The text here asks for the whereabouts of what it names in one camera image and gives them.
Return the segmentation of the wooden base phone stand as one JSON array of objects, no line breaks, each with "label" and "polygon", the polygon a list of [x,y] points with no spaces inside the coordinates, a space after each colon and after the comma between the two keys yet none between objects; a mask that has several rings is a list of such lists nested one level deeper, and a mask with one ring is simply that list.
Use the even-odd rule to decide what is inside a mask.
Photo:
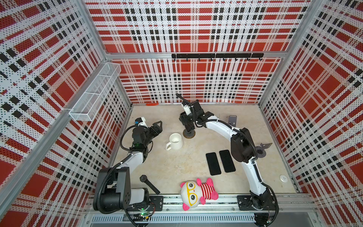
[{"label": "wooden base phone stand", "polygon": [[186,129],[183,130],[183,136],[186,139],[192,139],[194,138],[196,135],[195,130],[191,130],[190,132],[188,132]]}]

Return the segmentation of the grey phone stand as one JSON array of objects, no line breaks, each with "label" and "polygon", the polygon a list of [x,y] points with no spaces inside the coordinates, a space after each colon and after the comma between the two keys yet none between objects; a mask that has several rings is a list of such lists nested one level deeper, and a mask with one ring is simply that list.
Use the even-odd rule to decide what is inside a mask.
[{"label": "grey phone stand", "polygon": [[272,145],[272,143],[266,143],[266,144],[261,143],[259,146],[256,146],[256,151],[257,151],[257,155],[258,155],[259,159],[266,157],[266,155],[267,155],[266,150],[271,145]]},{"label": "grey phone stand", "polygon": [[237,116],[236,115],[231,115],[231,114],[221,114],[220,115],[220,119],[226,123],[228,123],[229,125],[236,127],[236,123],[237,123]]}]

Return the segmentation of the black smartphone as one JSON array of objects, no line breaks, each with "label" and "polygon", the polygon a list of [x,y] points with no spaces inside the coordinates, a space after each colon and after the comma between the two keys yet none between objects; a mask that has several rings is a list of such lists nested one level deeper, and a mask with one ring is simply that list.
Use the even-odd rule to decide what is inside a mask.
[{"label": "black smartphone", "polygon": [[236,168],[233,163],[232,156],[229,150],[221,150],[219,151],[219,155],[223,164],[224,171],[226,173],[235,172]]},{"label": "black smartphone", "polygon": [[209,167],[209,172],[212,176],[221,175],[220,165],[215,152],[207,153],[206,159]]}]

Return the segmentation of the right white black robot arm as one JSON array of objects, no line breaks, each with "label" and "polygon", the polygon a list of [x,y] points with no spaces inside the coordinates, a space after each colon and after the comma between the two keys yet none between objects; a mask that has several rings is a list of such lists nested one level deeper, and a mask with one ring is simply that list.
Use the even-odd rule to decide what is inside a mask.
[{"label": "right white black robot arm", "polygon": [[265,184],[260,176],[257,166],[258,153],[248,129],[239,129],[215,116],[211,112],[204,112],[199,101],[190,102],[180,94],[184,112],[179,116],[180,122],[185,127],[183,136],[191,139],[195,136],[195,129],[204,127],[211,129],[225,137],[231,143],[231,153],[234,160],[240,162],[247,176],[251,202],[256,210],[262,210],[268,202],[274,202],[275,214],[279,212],[277,197],[272,188]]}]

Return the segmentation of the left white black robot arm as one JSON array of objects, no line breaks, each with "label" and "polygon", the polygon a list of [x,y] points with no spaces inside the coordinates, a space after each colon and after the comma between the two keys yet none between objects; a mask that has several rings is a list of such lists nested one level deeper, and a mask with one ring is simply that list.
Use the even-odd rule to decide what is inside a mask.
[{"label": "left white black robot arm", "polygon": [[131,188],[130,174],[145,162],[149,154],[148,146],[163,131],[163,123],[158,121],[147,127],[142,117],[127,128],[130,129],[133,139],[131,147],[120,146],[128,152],[127,157],[98,173],[93,208],[102,214],[127,210],[131,206],[146,209],[150,204],[147,188]]}]

